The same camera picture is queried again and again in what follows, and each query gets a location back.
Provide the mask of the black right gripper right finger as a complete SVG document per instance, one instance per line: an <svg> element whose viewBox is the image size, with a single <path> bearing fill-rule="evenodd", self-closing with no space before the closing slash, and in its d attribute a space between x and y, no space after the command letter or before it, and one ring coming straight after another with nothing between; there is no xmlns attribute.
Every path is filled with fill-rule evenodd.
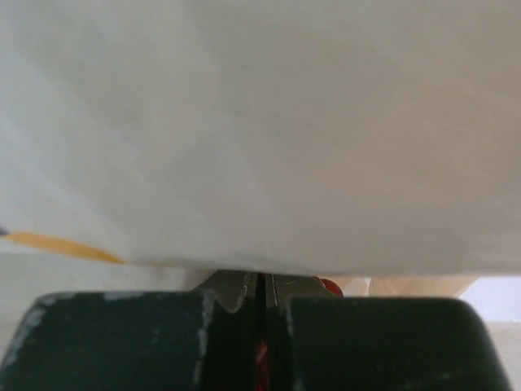
<svg viewBox="0 0 521 391"><path fill-rule="evenodd" d="M314 277L266 275L274 390L509 390L480 316L448 298L339 297Z"/></svg>

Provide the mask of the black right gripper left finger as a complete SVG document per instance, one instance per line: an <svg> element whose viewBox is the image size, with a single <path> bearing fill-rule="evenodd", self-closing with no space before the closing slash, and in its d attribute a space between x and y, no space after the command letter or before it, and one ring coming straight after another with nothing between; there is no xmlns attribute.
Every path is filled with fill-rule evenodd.
<svg viewBox="0 0 521 391"><path fill-rule="evenodd" d="M1 364L4 390L252 390L257 277L218 271L186 292L38 297Z"/></svg>

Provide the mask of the dark red fake grapes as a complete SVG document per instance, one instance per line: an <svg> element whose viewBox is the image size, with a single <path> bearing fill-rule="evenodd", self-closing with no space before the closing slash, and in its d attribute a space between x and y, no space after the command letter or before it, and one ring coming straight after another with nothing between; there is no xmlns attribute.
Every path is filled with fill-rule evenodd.
<svg viewBox="0 0 521 391"><path fill-rule="evenodd" d="M317 276L259 274L256 282L256 390L291 390L287 302L294 297L341 297L341 288Z"/></svg>

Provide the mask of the banana print plastic bag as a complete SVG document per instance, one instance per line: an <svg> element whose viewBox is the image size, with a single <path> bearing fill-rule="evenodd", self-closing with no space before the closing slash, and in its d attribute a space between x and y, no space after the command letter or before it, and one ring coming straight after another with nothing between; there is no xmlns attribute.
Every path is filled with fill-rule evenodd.
<svg viewBox="0 0 521 391"><path fill-rule="evenodd" d="M127 264L520 271L517 1L4 1L1 235Z"/></svg>

